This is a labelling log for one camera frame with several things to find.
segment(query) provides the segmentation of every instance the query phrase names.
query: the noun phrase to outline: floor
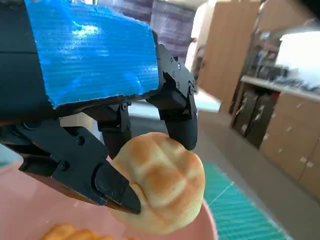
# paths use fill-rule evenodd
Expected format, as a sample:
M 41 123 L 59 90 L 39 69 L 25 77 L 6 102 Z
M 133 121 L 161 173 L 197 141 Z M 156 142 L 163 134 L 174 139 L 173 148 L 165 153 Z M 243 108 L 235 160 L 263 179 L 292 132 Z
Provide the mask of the floor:
M 271 223 L 292 239 L 320 239 L 319 203 L 221 121 L 217 113 L 200 112 L 198 115 L 199 137 L 195 152 L 204 164 L 211 163 L 223 172 Z M 236 216 L 231 217 L 230 221 L 236 219 Z M 248 222 L 234 224 L 245 226 Z

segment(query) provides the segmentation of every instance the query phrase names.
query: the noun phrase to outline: bun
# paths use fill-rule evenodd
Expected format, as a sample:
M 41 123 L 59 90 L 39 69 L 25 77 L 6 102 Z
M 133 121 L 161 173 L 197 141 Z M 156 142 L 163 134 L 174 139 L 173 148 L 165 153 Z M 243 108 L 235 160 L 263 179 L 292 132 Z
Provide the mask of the bun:
M 111 209 L 129 227 L 168 234 L 191 223 L 200 212 L 205 172 L 199 157 L 166 134 L 131 139 L 111 161 L 141 202 L 139 215 Z
M 112 236 L 97 237 L 89 229 L 75 230 L 71 224 L 53 226 L 41 240 L 115 240 Z

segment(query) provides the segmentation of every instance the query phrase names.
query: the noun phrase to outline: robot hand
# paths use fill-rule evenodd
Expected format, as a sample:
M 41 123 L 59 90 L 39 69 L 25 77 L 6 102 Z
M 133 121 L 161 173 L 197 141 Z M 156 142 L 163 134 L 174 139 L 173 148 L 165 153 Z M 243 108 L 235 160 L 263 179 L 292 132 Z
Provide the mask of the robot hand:
M 129 181 L 106 158 L 131 139 L 128 105 L 142 99 L 158 108 L 169 136 L 192 150 L 191 73 L 150 27 L 104 7 L 25 0 L 0 3 L 0 16 L 8 23 L 0 25 L 0 143 L 23 157 L 22 172 L 57 191 L 140 213 Z M 60 126 L 60 117 L 80 112 L 97 120 L 105 145 L 83 127 Z

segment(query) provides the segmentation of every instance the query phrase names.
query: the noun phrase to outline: curtain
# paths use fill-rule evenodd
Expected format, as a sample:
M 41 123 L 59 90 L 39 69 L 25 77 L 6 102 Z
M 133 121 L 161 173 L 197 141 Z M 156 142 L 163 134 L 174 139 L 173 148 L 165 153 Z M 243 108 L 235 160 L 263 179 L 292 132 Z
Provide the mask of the curtain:
M 150 25 L 154 0 L 98 0 L 97 4 L 109 7 L 125 16 Z
M 186 60 L 196 11 L 169 2 L 155 0 L 151 27 L 158 41 L 174 55 Z
M 97 4 L 149 24 L 159 43 L 186 60 L 195 10 L 162 0 L 98 0 Z

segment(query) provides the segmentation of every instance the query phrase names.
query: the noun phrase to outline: wall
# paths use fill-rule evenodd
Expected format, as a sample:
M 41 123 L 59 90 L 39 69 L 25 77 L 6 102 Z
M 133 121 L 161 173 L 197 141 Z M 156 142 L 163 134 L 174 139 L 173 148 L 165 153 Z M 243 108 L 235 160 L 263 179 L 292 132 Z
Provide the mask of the wall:
M 202 25 L 199 31 L 197 49 L 200 46 L 205 45 L 207 43 L 210 24 L 211 24 L 212 16 L 214 14 L 215 5 L 216 5 L 215 0 L 211 0 L 208 3 L 206 3 L 204 17 L 203 17 Z
M 282 37 L 276 64 L 293 70 L 298 78 L 320 85 L 320 31 L 287 34 Z
M 268 0 L 259 20 L 260 31 L 275 31 L 303 25 L 314 16 L 298 0 Z
M 185 6 L 187 8 L 197 9 L 201 4 L 205 3 L 207 0 L 165 0 L 173 4 Z

